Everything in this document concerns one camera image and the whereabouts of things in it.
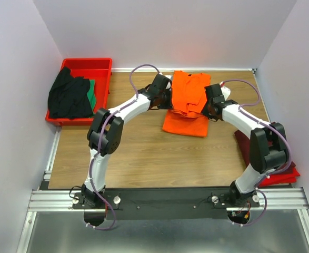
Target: white wall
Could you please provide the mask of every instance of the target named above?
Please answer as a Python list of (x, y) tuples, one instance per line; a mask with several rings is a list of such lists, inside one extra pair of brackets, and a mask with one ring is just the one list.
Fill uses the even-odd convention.
[(113, 67), (251, 68), (296, 0), (34, 0), (63, 57)]
[(61, 55), (31, 0), (0, 1), (0, 252), (15, 252), (54, 128), (44, 120)]
[(257, 70), (272, 121), (285, 125), (309, 201), (309, 0), (298, 0)]

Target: wooden table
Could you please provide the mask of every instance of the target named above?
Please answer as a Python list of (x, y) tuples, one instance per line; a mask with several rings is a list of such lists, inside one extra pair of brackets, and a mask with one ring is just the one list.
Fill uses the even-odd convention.
[[(244, 79), (256, 85), (249, 71), (209, 74), (212, 84)], [(151, 83), (154, 76), (154, 72), (140, 72), (134, 74), (133, 80), (140, 89)], [(232, 90), (230, 98), (238, 103), (256, 101), (257, 96), (248, 85), (232, 82), (227, 86)], [(128, 73), (113, 73), (109, 90), (108, 108), (133, 96)], [(262, 104), (246, 109), (267, 120)], [(206, 138), (175, 135), (162, 131), (165, 113), (148, 111), (124, 126), (121, 144), (109, 161), (107, 187), (225, 186), (242, 174), (245, 165), (234, 138), (235, 127), (210, 121)], [(88, 126), (62, 128), (50, 189), (69, 189), (84, 182), (90, 159), (87, 132)]]

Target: gray floor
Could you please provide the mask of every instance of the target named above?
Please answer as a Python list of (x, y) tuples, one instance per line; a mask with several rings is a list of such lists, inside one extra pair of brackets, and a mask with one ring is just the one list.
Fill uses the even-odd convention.
[[(253, 218), (259, 212), (253, 212)], [(296, 210), (267, 211), (251, 227), (227, 220), (119, 221), (110, 231), (86, 228), (83, 213), (38, 213), (28, 252), (309, 252)]]

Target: folded orange garment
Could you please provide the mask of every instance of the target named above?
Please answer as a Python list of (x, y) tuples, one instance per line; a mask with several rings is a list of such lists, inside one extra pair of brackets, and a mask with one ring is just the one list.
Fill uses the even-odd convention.
[(188, 74), (175, 71), (172, 84), (173, 110), (168, 110), (163, 130), (169, 133), (206, 137), (208, 118), (201, 114), (207, 98), (205, 86), (211, 76), (204, 73)]

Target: dark red cloth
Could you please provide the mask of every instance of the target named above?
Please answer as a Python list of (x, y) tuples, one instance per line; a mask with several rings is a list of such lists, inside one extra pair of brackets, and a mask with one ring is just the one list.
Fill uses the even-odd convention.
[[(250, 151), (250, 140), (247, 136), (244, 135), (240, 130), (237, 130), (235, 132), (236, 141), (238, 144), (238, 147), (240, 148), (243, 160), (246, 164), (246, 166), (249, 165), (249, 151)], [(296, 164), (294, 162), (291, 163), (290, 167), (280, 173), (271, 175), (269, 179), (265, 179), (260, 186), (270, 186), (272, 184), (278, 184), (278, 183), (295, 183), (296, 177), (299, 177), (300, 174), (296, 170)]]

